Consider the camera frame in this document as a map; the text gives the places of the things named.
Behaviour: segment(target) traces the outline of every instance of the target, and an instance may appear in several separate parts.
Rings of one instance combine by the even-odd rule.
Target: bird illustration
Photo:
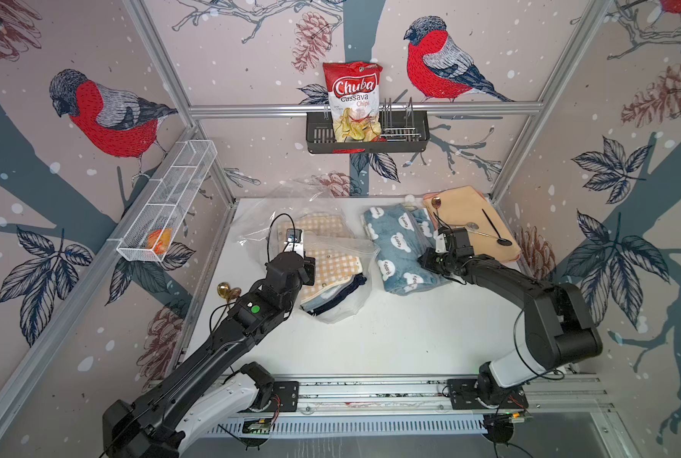
[[[50,98],[58,116],[69,115],[88,139],[101,151],[117,158],[137,158],[142,172],[142,154],[157,144],[157,130],[169,115],[178,111],[150,102],[131,91],[109,89],[74,69],[64,69],[50,82]]]
[[[404,34],[404,40],[409,40],[406,63],[409,81],[425,95],[423,101],[434,97],[452,102],[460,94],[482,92],[512,102],[496,92],[493,83],[475,67],[473,58],[455,44],[442,18],[417,19]]]
[[[633,6],[640,5],[642,3],[648,2],[649,0],[635,0],[635,2],[631,2],[629,4],[623,5],[621,10],[626,10],[628,8],[632,8]],[[679,15],[679,19],[681,21],[681,0],[651,0],[654,3],[658,4],[658,8],[661,9],[657,14],[657,17],[654,19],[654,21],[647,27],[647,29],[651,29],[654,27],[654,25],[657,23],[657,21],[661,18],[664,13],[672,13]]]

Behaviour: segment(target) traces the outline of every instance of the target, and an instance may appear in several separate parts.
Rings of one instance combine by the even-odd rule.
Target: blue towel
[[[421,224],[431,224],[429,215],[418,213]],[[446,283],[441,276],[422,269],[417,262],[431,243],[417,219],[403,205],[372,206],[363,213],[366,233],[381,251],[377,263],[382,271],[383,288],[396,295],[426,291]]]

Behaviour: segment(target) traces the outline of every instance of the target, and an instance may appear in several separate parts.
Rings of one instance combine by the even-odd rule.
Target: white snow dot
[[[93,366],[93,357],[89,356],[85,358],[83,361],[79,362],[78,370],[79,372],[88,372],[90,371],[91,366]]]

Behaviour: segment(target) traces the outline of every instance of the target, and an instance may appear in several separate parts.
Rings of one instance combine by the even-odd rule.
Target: black spoon
[[[488,214],[485,212],[485,210],[483,210],[482,208],[481,208],[481,210],[482,210],[482,214],[485,215],[485,219],[488,220],[488,223],[491,224],[491,227],[493,227],[493,230],[496,231],[496,235],[498,236],[498,240],[496,240],[496,242],[498,242],[499,245],[503,245],[503,246],[513,245],[513,242],[511,242],[509,239],[504,239],[503,237],[501,237],[501,233],[498,232],[498,229],[496,229],[496,226],[491,221],[491,218],[488,217]]]

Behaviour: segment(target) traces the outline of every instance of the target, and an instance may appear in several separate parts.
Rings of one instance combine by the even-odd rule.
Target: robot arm
[[[516,304],[524,316],[526,337],[519,348],[480,367],[477,389],[484,404],[498,405],[506,389],[602,352],[579,288],[535,280],[490,256],[476,256],[465,229],[441,228],[441,235],[446,252],[429,248],[419,258],[425,269],[490,289]]]
[[[251,405],[266,406],[273,379],[255,363],[242,367],[217,390],[206,391],[230,364],[289,317],[302,285],[314,283],[313,258],[278,254],[267,264],[266,278],[236,300],[226,319],[170,376],[131,404],[119,400],[107,409],[104,453],[111,458],[177,458],[199,437],[203,421],[215,425]],[[191,416],[190,411],[211,418]]]

